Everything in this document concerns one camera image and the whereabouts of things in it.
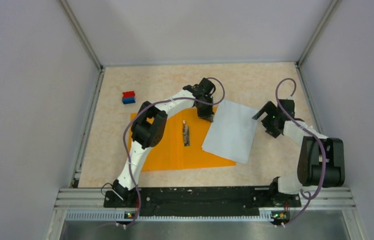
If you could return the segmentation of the white paper sheets stack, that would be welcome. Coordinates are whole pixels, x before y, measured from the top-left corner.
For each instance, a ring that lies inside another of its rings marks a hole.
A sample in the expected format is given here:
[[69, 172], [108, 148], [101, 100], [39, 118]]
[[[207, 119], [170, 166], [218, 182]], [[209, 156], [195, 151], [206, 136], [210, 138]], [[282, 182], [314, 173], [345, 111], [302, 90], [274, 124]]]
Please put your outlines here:
[[247, 164], [257, 129], [257, 121], [252, 117], [257, 112], [255, 108], [224, 100], [217, 107], [202, 149], [218, 157]]

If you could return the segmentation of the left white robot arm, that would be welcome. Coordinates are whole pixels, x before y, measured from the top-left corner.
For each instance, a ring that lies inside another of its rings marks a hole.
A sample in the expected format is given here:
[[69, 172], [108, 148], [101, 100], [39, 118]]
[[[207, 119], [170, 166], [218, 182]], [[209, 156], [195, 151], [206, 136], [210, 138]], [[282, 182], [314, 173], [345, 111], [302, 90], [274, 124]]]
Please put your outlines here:
[[138, 190], [139, 175], [151, 149], [163, 138], [167, 120], [177, 113], [190, 108], [197, 109], [197, 116], [213, 122], [213, 100], [216, 91], [214, 77], [204, 77], [200, 83], [186, 85], [173, 96], [157, 101], [142, 103], [137, 115], [124, 130], [123, 135], [131, 132], [131, 145], [124, 143], [127, 160], [120, 175], [112, 183], [116, 201], [124, 207], [133, 204]]

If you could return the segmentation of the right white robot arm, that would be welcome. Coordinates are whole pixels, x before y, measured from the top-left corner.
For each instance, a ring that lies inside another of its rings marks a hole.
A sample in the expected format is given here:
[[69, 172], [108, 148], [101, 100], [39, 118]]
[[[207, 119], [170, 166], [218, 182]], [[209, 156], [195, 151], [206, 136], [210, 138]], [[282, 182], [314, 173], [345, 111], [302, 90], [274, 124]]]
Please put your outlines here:
[[295, 117], [295, 103], [281, 99], [277, 104], [268, 101], [254, 116], [267, 134], [273, 138], [280, 135], [293, 140], [300, 147], [296, 173], [276, 177], [271, 183], [268, 200], [274, 206], [281, 206], [288, 195], [307, 191], [311, 187], [341, 187], [345, 181], [344, 146], [339, 138], [318, 133], [304, 120]]

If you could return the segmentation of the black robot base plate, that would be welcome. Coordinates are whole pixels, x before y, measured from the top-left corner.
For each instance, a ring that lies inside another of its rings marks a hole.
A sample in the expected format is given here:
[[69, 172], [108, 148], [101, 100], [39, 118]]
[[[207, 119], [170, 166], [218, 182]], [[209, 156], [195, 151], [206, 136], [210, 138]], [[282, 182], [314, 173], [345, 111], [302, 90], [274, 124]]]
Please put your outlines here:
[[144, 187], [124, 200], [109, 190], [103, 206], [139, 208], [141, 217], [251, 217], [260, 208], [296, 208], [301, 201], [271, 186]]

